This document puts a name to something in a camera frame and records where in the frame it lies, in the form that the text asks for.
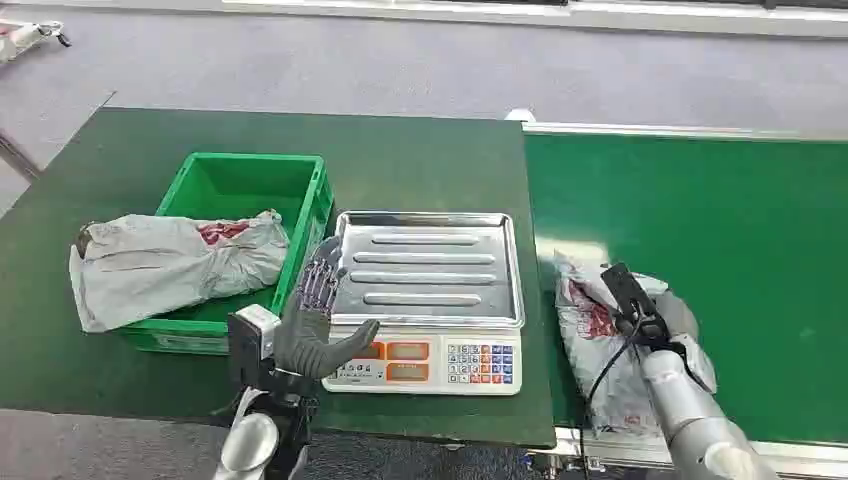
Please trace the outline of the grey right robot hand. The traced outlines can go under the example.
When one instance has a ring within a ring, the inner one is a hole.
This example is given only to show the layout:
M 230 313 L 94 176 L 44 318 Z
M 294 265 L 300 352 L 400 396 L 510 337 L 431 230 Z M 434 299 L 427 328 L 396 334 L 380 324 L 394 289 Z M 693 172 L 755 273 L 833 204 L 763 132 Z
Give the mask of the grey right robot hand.
M 671 340 L 687 337 L 697 341 L 699 338 L 698 321 L 688 304 L 672 290 L 666 290 L 655 299 L 658 313 L 663 318 Z

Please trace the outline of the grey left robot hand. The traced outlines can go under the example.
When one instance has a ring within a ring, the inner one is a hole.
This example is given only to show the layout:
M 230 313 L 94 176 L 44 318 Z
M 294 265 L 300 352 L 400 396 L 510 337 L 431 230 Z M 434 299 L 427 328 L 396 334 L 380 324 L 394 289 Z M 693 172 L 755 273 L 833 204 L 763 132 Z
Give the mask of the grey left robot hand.
M 353 334 L 335 343 L 329 341 L 331 316 L 347 278 L 341 257 L 341 239 L 332 236 L 304 259 L 275 331 L 275 396 L 291 399 L 309 394 L 315 382 L 369 348 L 378 333 L 380 322 L 371 319 Z

